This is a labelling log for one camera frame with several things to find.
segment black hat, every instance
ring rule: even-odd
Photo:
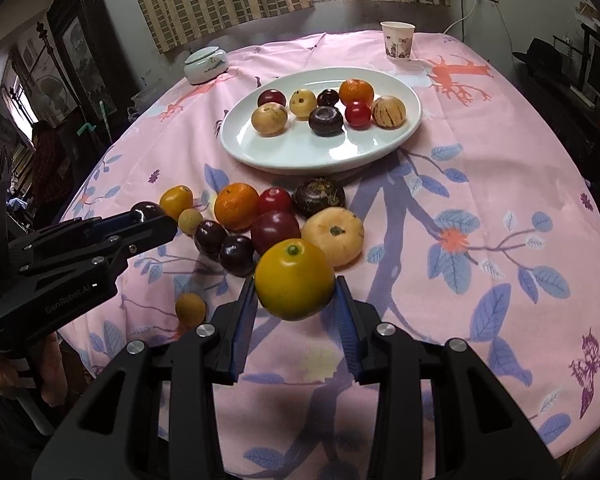
[[[562,54],[546,41],[534,38],[526,54],[514,52],[513,55],[540,75],[568,82],[567,76],[562,73]]]

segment red cherry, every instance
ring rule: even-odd
[[[266,103],[278,103],[281,106],[286,106],[286,97],[280,90],[265,90],[258,97],[258,106]]]
[[[353,101],[344,110],[344,117],[354,128],[363,128],[371,122],[371,108],[366,103]]]
[[[293,211],[293,202],[286,189],[270,187],[262,192],[258,199],[258,214],[263,215],[269,211]]]
[[[296,215],[286,211],[269,211],[256,218],[251,224],[251,240],[260,255],[282,240],[300,237],[300,226]]]

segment paper cup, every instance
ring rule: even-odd
[[[411,45],[415,25],[402,22],[381,22],[384,35],[384,50],[391,59],[411,59]]]

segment yellow fruit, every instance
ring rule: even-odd
[[[178,218],[178,227],[187,236],[193,236],[203,220],[202,213],[197,209],[185,209]]]
[[[404,103],[392,95],[384,95],[374,101],[371,107],[374,121],[381,128],[399,128],[407,120]]]
[[[206,317],[206,303],[193,292],[183,292],[176,300],[176,316],[187,328],[195,328]]]
[[[293,92],[289,100],[289,110],[302,121],[307,120],[311,112],[317,107],[318,100],[315,94],[306,88],[301,88]]]
[[[335,273],[324,253],[300,238],[284,240],[261,257],[255,273],[262,306],[286,321],[320,312],[331,300]]]
[[[164,192],[160,207],[176,222],[185,209],[193,207],[193,192],[187,186],[176,186]]]
[[[286,108],[278,103],[265,103],[251,115],[251,124],[264,137],[282,133],[286,125]]]
[[[365,228],[351,211],[328,207],[306,221],[302,240],[321,248],[333,267],[342,267],[362,252]]]

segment orange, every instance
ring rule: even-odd
[[[218,193],[216,220],[229,231],[244,231],[258,217],[258,198],[258,192],[249,184],[229,184]]]
[[[193,192],[187,186],[176,186],[160,197],[160,207],[176,222],[185,209],[193,207]]]
[[[338,95],[345,106],[353,101],[361,101],[370,107],[374,102],[376,93],[374,88],[362,79],[347,79],[340,85]]]

